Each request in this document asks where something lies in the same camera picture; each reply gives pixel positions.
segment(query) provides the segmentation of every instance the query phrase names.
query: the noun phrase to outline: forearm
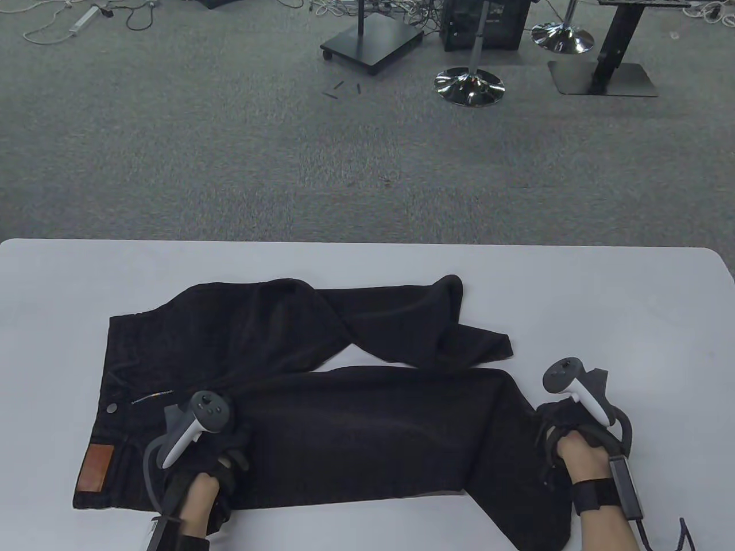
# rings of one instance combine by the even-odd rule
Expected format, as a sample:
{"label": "forearm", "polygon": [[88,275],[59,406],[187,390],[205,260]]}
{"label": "forearm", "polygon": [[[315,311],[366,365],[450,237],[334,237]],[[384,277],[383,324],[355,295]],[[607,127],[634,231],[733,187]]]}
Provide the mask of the forearm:
{"label": "forearm", "polygon": [[206,551],[209,542],[207,536],[209,514],[217,499],[219,482],[209,475],[199,475],[194,480],[179,518],[182,525],[179,529],[178,551]]}
{"label": "forearm", "polygon": [[[572,483],[612,476],[607,454],[587,446],[578,434],[559,444],[559,455],[567,465]],[[604,505],[598,510],[583,511],[581,521],[583,551],[639,551],[621,507]]]}

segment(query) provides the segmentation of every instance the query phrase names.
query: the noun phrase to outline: white table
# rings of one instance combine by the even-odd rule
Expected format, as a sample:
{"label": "white table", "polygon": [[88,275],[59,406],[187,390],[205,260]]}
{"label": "white table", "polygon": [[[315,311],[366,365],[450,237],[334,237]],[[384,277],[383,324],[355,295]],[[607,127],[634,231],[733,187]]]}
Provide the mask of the white table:
{"label": "white table", "polygon": [[[317,288],[465,283],[462,322],[507,332],[534,405],[563,356],[609,370],[634,424],[631,469],[651,543],[684,516],[700,551],[735,547],[735,284],[706,249],[11,240],[0,245],[0,534],[9,550],[130,551],[150,514],[75,511],[107,319],[206,281]],[[349,350],[330,367],[359,361]],[[578,527],[568,549],[578,550]],[[214,550],[511,551],[468,496],[244,511]]]}

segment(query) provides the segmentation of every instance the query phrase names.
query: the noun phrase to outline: chrome stool base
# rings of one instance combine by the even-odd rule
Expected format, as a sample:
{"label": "chrome stool base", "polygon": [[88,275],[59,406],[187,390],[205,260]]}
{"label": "chrome stool base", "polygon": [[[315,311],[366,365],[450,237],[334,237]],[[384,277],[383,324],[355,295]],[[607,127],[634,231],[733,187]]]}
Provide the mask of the chrome stool base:
{"label": "chrome stool base", "polygon": [[564,23],[542,23],[531,29],[531,39],[555,54],[583,54],[595,47],[587,31]]}
{"label": "chrome stool base", "polygon": [[446,101],[465,107],[496,104],[505,93],[505,85],[497,76],[482,69],[470,74],[467,67],[442,71],[434,79],[434,89]]}

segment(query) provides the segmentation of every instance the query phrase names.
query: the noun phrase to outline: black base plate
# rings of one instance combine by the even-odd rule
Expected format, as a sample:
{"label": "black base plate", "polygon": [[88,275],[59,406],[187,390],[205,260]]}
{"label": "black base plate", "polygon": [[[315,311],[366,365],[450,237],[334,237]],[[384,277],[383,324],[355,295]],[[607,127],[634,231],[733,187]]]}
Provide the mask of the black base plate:
{"label": "black base plate", "polygon": [[365,18],[365,32],[360,37],[352,26],[321,45],[330,54],[355,62],[369,74],[377,74],[390,61],[421,42],[423,31],[380,13]]}
{"label": "black base plate", "polygon": [[655,98],[659,92],[637,63],[621,63],[612,74],[605,90],[592,89],[595,62],[550,61],[549,71],[556,89],[562,94],[576,96],[636,96]]}

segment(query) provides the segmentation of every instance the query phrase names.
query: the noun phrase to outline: power strip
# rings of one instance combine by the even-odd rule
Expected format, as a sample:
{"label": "power strip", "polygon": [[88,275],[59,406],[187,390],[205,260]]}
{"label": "power strip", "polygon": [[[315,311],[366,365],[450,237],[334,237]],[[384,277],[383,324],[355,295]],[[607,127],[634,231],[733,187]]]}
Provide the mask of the power strip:
{"label": "power strip", "polygon": [[69,33],[72,36],[77,36],[79,31],[84,29],[97,15],[99,14],[99,6],[92,6],[87,13],[85,13],[79,21],[69,29]]}

